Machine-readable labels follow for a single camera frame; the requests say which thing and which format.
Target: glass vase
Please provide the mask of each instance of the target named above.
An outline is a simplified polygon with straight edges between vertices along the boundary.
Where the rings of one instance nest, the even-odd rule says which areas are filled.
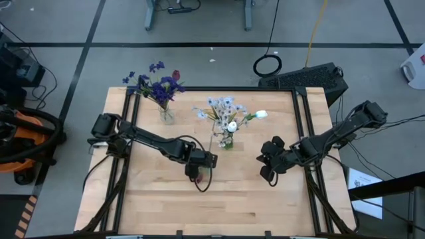
[[[233,134],[230,134],[228,137],[223,138],[224,147],[223,149],[232,149],[233,148]]]
[[[175,114],[168,106],[164,109],[161,106],[158,107],[159,118],[166,125],[171,125],[174,123]]]

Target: white container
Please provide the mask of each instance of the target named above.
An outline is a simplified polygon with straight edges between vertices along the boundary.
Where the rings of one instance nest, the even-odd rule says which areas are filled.
[[[425,90],[425,44],[401,64],[401,70],[410,87]]]

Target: concrete floor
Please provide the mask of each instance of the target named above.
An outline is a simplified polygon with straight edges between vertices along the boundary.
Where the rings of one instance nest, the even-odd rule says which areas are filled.
[[[187,86],[257,85],[259,79],[253,73],[252,65],[264,54],[265,48],[214,47],[211,50],[209,47],[127,48],[118,45],[88,48],[91,43],[89,31],[100,3],[105,4],[99,11],[98,25],[93,26],[92,42],[268,41],[276,0],[256,1],[250,32],[244,31],[243,2],[201,1],[201,8],[192,13],[155,13],[154,26],[149,32],[143,27],[146,3],[141,0],[14,1],[8,9],[0,11],[0,21],[26,42],[58,43],[33,48],[41,64],[51,69],[58,78],[58,88],[47,98],[45,111],[59,116],[71,82],[78,82],[65,120],[68,141],[56,150],[58,163],[48,171],[27,236],[73,231],[82,196],[82,182],[90,163],[86,139],[90,136],[92,122],[104,107],[108,87],[121,86],[122,77],[130,70],[141,72],[151,62],[162,60],[170,69],[181,71]],[[197,5],[193,0],[183,2],[187,6]],[[425,42],[424,23],[421,21],[425,2],[390,2],[408,40],[411,43]],[[321,4],[322,1],[282,0],[272,41],[308,42]],[[69,47],[61,44],[63,42],[80,44]],[[383,0],[329,1],[315,42],[403,43]],[[344,96],[345,113],[365,100],[378,102],[389,113],[389,121],[425,112],[425,93],[409,88],[398,69],[408,57],[406,49],[389,46],[350,48],[353,46],[314,48],[309,63],[314,66],[334,62],[343,68],[349,85]],[[307,54],[305,47],[270,50],[281,56],[282,72],[302,68]],[[84,64],[81,72],[78,71],[78,63]],[[266,71],[274,66],[265,62],[261,67]],[[41,83],[48,89],[54,85],[50,74],[46,74]],[[336,111],[337,104],[334,104],[330,108],[333,119]],[[370,135],[354,144],[369,161],[400,177],[425,169],[423,141],[423,122],[413,122]],[[360,164],[351,148],[342,149],[340,154],[348,166],[371,174]],[[390,179],[378,169],[370,168],[381,178]],[[0,194],[31,194],[34,186],[17,186],[13,176],[8,174],[1,174],[0,181]],[[408,195],[385,197],[384,205],[407,217]],[[376,236],[406,237],[406,225],[386,213],[383,221],[361,215],[360,231]]]

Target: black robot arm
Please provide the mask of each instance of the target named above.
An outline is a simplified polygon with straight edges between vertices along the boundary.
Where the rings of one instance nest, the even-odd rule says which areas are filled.
[[[88,143],[105,141],[108,144],[106,154],[114,157],[128,156],[129,141],[157,149],[164,157],[184,164],[185,174],[191,181],[198,177],[199,167],[215,168],[217,162],[217,155],[197,149],[194,142],[185,141],[180,137],[165,139],[122,120],[117,114],[99,115],[92,135],[94,139],[88,139]]]
[[[265,166],[261,168],[261,176],[267,181],[272,181],[274,173],[282,174],[295,165],[302,167],[322,160],[334,143],[346,139],[361,128],[375,128],[386,123],[386,116],[377,103],[366,101],[353,108],[344,121],[330,130],[311,137],[305,137],[284,149],[284,142],[275,136],[267,141],[261,148],[261,155],[257,160]]]

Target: wooden table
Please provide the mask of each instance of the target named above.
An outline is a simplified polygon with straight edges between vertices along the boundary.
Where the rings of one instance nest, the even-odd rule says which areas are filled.
[[[314,235],[303,169],[295,166],[280,175],[276,187],[270,187],[259,175],[262,164],[255,159],[262,144],[275,135],[287,146],[299,139],[290,92],[185,92],[175,96],[170,104],[176,115],[174,125],[164,125],[157,106],[142,98],[137,126],[165,138],[192,135],[208,147],[212,124],[198,119],[191,111],[192,106],[208,108],[208,96],[234,96],[235,102],[245,105],[250,112],[266,110],[269,116],[252,120],[247,128],[238,131],[231,150],[219,148],[215,141],[212,143],[211,151],[218,155],[218,162],[206,193],[198,192],[189,182],[183,165],[134,143],[119,233],[175,234],[176,230],[183,230],[185,235],[261,236],[270,230],[275,236]],[[331,127],[323,89],[308,88],[307,97],[315,133],[323,133]],[[121,114],[124,98],[123,88],[110,88],[104,112]],[[298,102],[307,132],[301,98]],[[132,104],[127,120],[131,119]],[[90,167],[104,157],[105,151],[94,151]],[[331,150],[330,155],[339,158],[337,150]],[[87,180],[76,230],[84,227],[103,203],[111,164],[112,160],[106,161]],[[348,227],[354,229],[355,219],[341,166],[325,159],[322,169],[329,202]],[[323,210],[317,204],[325,231]],[[108,228],[112,228],[115,209],[114,204]]]

